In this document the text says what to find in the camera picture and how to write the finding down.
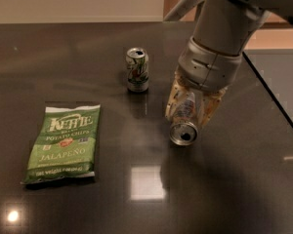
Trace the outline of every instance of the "soda can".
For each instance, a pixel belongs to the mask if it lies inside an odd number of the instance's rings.
[[[132,48],[127,51],[127,88],[140,93],[148,89],[148,55],[143,48]]]
[[[190,93],[180,103],[172,119],[173,123],[170,128],[171,140],[178,145],[193,144],[198,134],[198,116],[194,93]]]

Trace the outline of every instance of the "dark tabletop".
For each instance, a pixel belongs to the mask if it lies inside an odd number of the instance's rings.
[[[169,139],[164,109],[193,28],[0,25],[0,234],[293,233],[293,129],[246,61],[197,142]],[[146,94],[127,92],[131,47],[149,54]],[[102,105],[95,182],[20,184],[50,101]]]

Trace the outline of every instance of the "kettle potato chips bag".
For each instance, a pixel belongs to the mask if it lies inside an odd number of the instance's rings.
[[[24,184],[94,176],[100,106],[46,107],[32,148]]]

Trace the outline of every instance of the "can top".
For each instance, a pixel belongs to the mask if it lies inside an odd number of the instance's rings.
[[[127,56],[132,59],[141,59],[146,56],[147,51],[143,48],[132,48],[127,51]]]
[[[197,128],[191,122],[173,124],[170,130],[171,140],[178,145],[191,145],[197,137]]]

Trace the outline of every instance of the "white wall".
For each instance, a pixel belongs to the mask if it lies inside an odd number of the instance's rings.
[[[0,23],[159,21],[164,0],[0,0]]]

